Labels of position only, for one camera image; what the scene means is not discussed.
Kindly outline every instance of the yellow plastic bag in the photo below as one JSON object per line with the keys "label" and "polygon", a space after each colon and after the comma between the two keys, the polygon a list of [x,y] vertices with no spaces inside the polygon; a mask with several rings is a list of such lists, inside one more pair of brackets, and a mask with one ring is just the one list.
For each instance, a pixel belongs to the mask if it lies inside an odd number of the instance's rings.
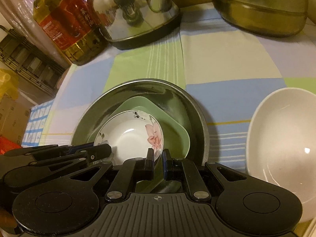
{"label": "yellow plastic bag", "polygon": [[13,70],[0,69],[0,99],[6,94],[16,100],[19,96],[18,86],[19,78]]}

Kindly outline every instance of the metal screw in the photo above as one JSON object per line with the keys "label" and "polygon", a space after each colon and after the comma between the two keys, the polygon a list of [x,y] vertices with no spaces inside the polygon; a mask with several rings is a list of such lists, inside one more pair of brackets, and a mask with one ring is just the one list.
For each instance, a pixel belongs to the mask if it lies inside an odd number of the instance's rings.
{"label": "metal screw", "polygon": [[209,197],[209,194],[206,191],[196,191],[193,196],[197,199],[206,199]]}
{"label": "metal screw", "polygon": [[107,196],[110,198],[110,199],[118,199],[120,197],[123,196],[123,194],[120,192],[120,191],[110,191]]}
{"label": "metal screw", "polygon": [[176,166],[181,166],[181,161],[183,160],[183,158],[175,158],[174,159],[174,164]]}

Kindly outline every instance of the checkered tablecloth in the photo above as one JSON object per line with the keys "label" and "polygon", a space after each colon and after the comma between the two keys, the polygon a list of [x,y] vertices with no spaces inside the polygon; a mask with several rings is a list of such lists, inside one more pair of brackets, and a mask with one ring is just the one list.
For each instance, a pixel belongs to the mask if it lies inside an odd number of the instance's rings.
{"label": "checkered tablecloth", "polygon": [[212,3],[185,8],[180,28],[166,38],[128,51],[108,47],[89,64],[72,65],[43,131],[35,137],[26,133],[25,140],[69,144],[85,110],[106,90],[132,79],[159,78],[200,104],[210,133],[209,159],[245,171],[249,122],[261,100],[284,87],[316,93],[315,45],[310,20],[296,36],[265,38],[229,25]]}

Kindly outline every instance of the stainless steel pot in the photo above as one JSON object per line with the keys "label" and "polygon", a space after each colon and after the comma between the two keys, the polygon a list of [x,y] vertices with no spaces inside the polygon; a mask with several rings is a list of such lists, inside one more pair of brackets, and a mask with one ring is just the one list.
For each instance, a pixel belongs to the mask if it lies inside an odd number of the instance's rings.
{"label": "stainless steel pot", "polygon": [[308,0],[213,0],[229,23],[268,36],[300,32],[306,22]]}

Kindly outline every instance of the stainless steel kettle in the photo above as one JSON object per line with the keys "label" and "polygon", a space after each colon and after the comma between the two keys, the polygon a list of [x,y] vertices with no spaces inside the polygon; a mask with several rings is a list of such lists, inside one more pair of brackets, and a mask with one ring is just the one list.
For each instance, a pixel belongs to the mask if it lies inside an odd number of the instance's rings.
{"label": "stainless steel kettle", "polygon": [[172,0],[87,0],[104,37],[120,50],[146,45],[180,25]]}

